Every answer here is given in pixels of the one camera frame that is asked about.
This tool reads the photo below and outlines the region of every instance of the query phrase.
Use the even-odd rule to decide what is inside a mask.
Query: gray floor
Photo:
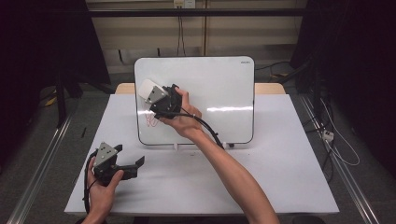
[[[286,66],[274,66],[273,68],[274,74],[288,73],[289,71],[290,69]],[[116,86],[119,82],[132,80],[133,75],[117,74],[112,75],[112,79],[114,81],[113,85]],[[265,82],[268,79],[270,79],[269,69],[257,72],[256,80]],[[287,83],[285,90],[290,95],[301,121],[304,122],[309,120],[309,117],[303,107],[300,95],[296,93],[293,85],[292,81]],[[78,217],[64,213],[64,208],[108,101],[108,95],[95,89],[84,87],[84,90],[81,99],[69,98],[66,100],[68,108],[73,107],[73,105],[78,108],[64,140],[49,166],[46,178],[35,196],[35,200],[25,218],[25,223],[74,223],[78,220]],[[336,102],[332,103],[332,107],[337,129],[361,157],[361,164],[349,167],[350,172],[373,206],[380,223],[394,223],[394,220],[396,220],[396,180],[372,157],[364,141],[354,134],[347,119],[337,108]],[[18,199],[22,196],[46,152],[55,132],[56,124],[56,105],[47,107],[41,105],[28,127],[27,134],[20,144],[20,149],[4,165],[3,173],[0,175],[0,223],[7,223]],[[310,124],[305,128],[309,130],[313,126]],[[326,151],[318,138],[318,134],[308,133],[307,136],[318,161],[322,163]],[[341,138],[336,135],[335,141],[345,159],[353,161],[355,159],[354,155],[350,153],[350,149]],[[327,164],[325,173],[329,174],[330,171],[331,166]],[[334,170],[330,188],[341,212],[320,217],[326,223],[364,223],[360,211],[336,170]],[[279,216],[281,223],[291,223],[293,217],[292,215]],[[132,217],[110,217],[108,222],[132,223],[133,220]],[[246,219],[244,217],[154,217],[150,220],[150,223],[246,223]]]

